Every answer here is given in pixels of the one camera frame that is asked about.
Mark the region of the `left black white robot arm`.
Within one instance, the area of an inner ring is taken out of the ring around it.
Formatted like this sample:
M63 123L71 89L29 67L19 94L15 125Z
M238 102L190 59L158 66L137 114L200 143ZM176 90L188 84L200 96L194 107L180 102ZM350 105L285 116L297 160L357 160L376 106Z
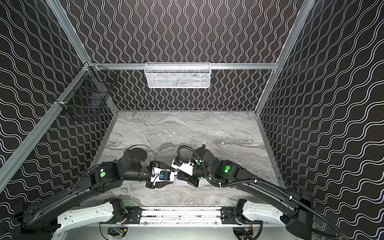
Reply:
M37 203L21 205L15 214L20 225L14 230L13 239L36 239L39 234L45 240L51 239L53 232L62 226L58 221L60 214L87 199L119 188L123 181L145 181L149 189L171 184L176 172L162 162L151 161L146 165L147 157L142 146L126 149L119 160L102 162L90 168L67 189Z

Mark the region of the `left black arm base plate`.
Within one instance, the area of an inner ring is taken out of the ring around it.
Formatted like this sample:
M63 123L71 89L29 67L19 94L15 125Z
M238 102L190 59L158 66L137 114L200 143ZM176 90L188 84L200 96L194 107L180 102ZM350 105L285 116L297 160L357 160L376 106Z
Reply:
M139 224L142 218L143 209L141 207L126 207L126 213L118 224Z

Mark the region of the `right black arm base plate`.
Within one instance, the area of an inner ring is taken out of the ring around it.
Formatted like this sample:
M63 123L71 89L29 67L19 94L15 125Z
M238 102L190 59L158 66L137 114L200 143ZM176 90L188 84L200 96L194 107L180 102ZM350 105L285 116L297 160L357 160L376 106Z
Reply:
M250 221L244 218L242 215L236 213L234 207L222 207L221 212L221 221L223 225L246 225Z

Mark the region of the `lavender envelope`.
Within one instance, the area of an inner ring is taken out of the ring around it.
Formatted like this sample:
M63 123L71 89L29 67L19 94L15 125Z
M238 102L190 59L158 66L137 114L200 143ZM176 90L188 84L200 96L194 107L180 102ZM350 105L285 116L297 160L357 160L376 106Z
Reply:
M176 186L188 186L189 184L188 184L188 182L186 182L186 181L182 181L182 180L178 180L178 179L176 179L176 180L175 180L175 185L176 185Z

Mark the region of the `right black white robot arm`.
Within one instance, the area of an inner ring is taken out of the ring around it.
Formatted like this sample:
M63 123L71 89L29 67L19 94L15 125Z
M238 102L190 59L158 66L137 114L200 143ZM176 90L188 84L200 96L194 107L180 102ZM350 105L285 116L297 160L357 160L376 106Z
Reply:
M182 163L187 160L182 157L181 150L190 151L193 159L198 160L198 174L210 185L235 188L260 198L283 213L280 220L289 233L303 240L311 239L314 214L299 205L302 203L309 209L313 207L313 197L309 192L295 192L265 181L239 164L219 160L204 145L196 150L186 145L178 147L177 157Z

